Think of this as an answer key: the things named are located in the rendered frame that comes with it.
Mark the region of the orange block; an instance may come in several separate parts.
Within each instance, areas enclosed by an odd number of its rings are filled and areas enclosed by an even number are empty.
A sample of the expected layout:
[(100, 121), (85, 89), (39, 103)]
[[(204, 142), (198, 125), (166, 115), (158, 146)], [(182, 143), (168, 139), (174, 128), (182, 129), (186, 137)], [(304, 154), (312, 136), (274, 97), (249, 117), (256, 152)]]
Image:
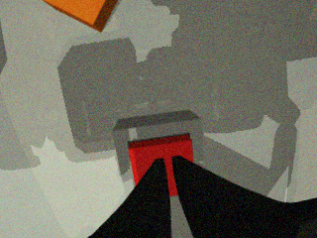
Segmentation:
[(118, 0), (43, 0), (68, 17), (103, 32)]

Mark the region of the red button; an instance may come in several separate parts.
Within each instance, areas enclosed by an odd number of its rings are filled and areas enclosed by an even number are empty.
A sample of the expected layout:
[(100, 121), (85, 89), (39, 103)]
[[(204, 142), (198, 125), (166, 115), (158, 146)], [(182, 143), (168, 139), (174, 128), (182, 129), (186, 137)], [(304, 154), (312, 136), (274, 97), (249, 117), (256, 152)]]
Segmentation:
[(126, 198), (155, 159), (165, 162), (170, 198), (178, 197), (173, 156), (203, 168), (201, 118), (191, 110), (120, 118), (112, 134)]

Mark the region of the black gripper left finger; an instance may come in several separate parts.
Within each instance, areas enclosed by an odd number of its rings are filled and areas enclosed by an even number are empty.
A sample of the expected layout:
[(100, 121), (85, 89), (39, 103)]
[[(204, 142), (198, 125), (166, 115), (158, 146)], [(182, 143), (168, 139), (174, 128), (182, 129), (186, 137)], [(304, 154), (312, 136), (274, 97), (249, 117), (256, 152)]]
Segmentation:
[(155, 159), (119, 209), (88, 238), (171, 238), (170, 194), (163, 159)]

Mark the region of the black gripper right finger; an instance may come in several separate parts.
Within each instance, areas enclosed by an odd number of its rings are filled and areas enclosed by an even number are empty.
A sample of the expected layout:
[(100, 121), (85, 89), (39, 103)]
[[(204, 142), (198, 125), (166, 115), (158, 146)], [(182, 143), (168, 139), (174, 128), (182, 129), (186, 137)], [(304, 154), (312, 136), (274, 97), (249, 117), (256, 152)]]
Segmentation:
[(178, 201), (193, 238), (317, 238), (317, 198), (280, 202), (173, 156)]

